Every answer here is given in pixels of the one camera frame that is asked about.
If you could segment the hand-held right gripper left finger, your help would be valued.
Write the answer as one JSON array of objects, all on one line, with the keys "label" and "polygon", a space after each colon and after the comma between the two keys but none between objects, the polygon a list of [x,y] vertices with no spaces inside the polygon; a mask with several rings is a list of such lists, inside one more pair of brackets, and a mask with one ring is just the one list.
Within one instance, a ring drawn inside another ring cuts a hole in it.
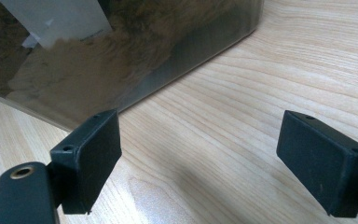
[{"label": "hand-held right gripper left finger", "polygon": [[65,214],[91,211],[121,155],[116,110],[91,116],[50,151]]}]

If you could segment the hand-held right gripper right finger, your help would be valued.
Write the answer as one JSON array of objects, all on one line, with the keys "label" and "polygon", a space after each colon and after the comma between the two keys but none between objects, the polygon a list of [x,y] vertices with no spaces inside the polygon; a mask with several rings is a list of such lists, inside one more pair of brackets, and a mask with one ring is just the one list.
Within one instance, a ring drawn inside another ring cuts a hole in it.
[{"label": "hand-held right gripper right finger", "polygon": [[329,216],[358,215],[358,142],[312,116],[287,110],[277,155]]}]

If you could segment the clear brown storage box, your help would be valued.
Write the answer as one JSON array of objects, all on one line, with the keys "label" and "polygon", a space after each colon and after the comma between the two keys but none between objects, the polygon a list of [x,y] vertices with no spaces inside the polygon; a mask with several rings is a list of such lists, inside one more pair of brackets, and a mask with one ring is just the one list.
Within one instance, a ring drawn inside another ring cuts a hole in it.
[{"label": "clear brown storage box", "polygon": [[250,35],[264,0],[0,0],[0,102],[72,130]]}]

